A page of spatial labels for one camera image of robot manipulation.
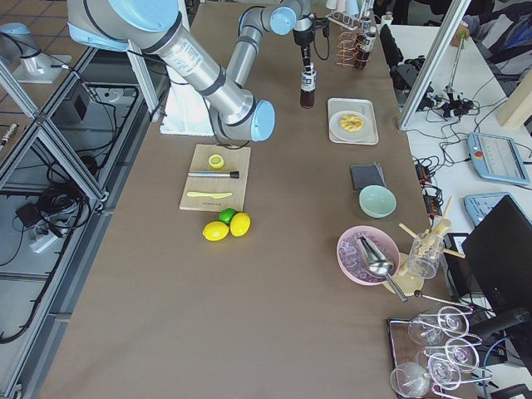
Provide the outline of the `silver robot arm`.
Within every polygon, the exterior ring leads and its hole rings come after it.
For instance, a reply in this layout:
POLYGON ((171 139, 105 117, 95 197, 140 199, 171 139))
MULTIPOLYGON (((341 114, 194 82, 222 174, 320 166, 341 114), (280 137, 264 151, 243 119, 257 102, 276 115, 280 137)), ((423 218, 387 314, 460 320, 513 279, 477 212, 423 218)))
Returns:
POLYGON ((52 84, 71 56, 46 54, 26 25, 9 22, 1 26, 1 65, 9 69, 16 61, 12 74, 18 82, 52 84))
POLYGON ((308 1, 244 12, 228 67, 222 67, 184 25, 176 1, 70 1, 71 38, 80 44, 124 52, 134 42, 181 75, 211 105, 214 129, 231 140, 264 141, 273 133, 275 110, 244 89, 265 33, 290 32, 302 46, 312 27, 308 1))

